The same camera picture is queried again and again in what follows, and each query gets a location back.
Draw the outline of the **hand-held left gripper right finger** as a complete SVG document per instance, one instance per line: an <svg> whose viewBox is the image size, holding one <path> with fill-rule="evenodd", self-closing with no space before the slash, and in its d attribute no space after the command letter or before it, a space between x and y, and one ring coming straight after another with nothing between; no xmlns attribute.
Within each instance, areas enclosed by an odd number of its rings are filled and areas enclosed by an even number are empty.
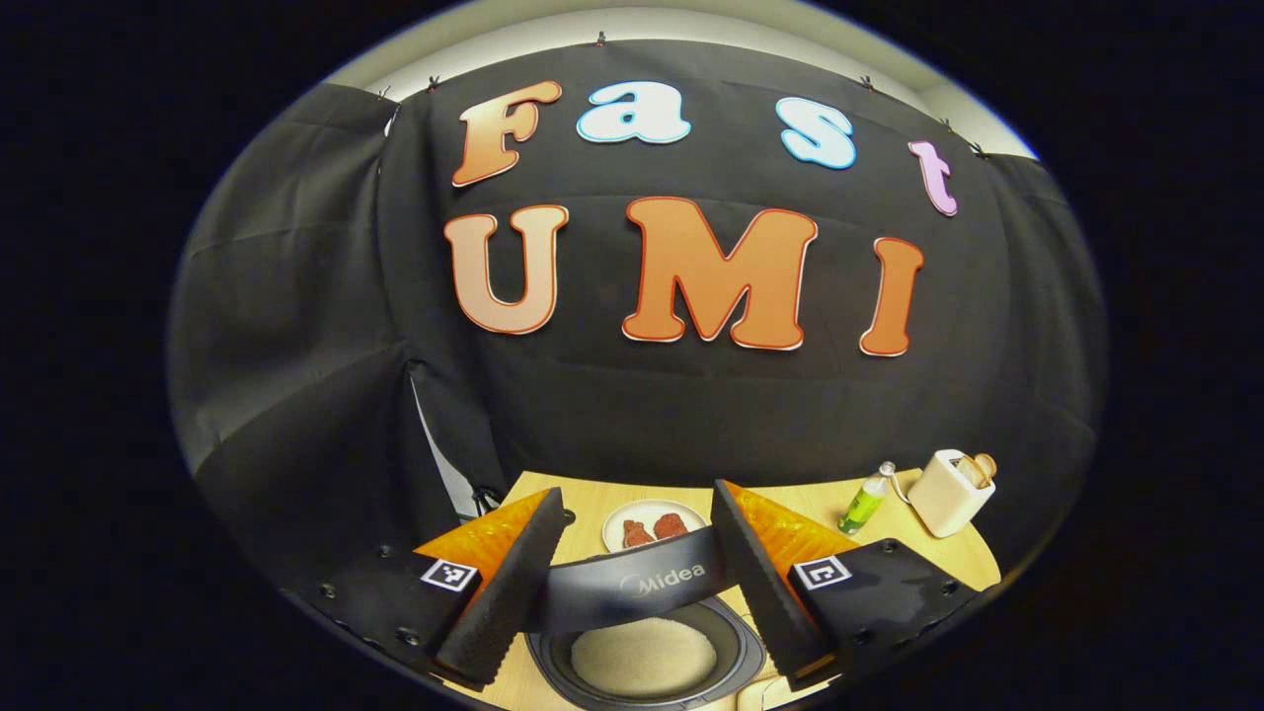
<svg viewBox="0 0 1264 711"><path fill-rule="evenodd" d="M887 671L980 595L895 536L860 544L724 479L710 520L755 630L794 691Z"/></svg>

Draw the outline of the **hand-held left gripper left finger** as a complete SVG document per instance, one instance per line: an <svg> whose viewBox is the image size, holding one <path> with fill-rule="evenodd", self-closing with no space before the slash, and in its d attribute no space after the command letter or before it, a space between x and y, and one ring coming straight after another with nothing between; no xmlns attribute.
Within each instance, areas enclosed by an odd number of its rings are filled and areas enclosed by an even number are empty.
<svg viewBox="0 0 1264 711"><path fill-rule="evenodd" d="M565 528L544 490L423 545L379 547L313 584L313 607L397 665L480 691L541 593Z"/></svg>

